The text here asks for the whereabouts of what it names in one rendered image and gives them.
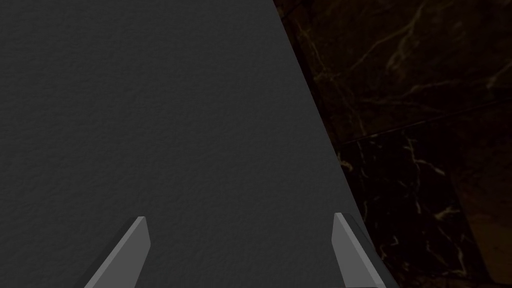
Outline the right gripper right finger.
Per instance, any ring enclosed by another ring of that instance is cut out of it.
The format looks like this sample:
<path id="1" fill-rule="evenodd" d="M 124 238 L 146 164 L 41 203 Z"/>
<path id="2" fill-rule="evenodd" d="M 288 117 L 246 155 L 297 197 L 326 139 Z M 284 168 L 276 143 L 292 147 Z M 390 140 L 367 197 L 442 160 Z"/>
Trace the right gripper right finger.
<path id="1" fill-rule="evenodd" d="M 331 243 L 343 288 L 400 288 L 351 214 L 334 214 Z"/>

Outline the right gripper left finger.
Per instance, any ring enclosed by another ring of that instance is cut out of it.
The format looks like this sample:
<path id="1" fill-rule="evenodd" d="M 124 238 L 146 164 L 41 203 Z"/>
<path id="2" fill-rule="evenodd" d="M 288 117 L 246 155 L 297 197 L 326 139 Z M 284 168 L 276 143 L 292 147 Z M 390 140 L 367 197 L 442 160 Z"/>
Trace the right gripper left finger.
<path id="1" fill-rule="evenodd" d="M 72 288 L 135 288 L 150 247 L 146 218 L 130 217 Z"/>

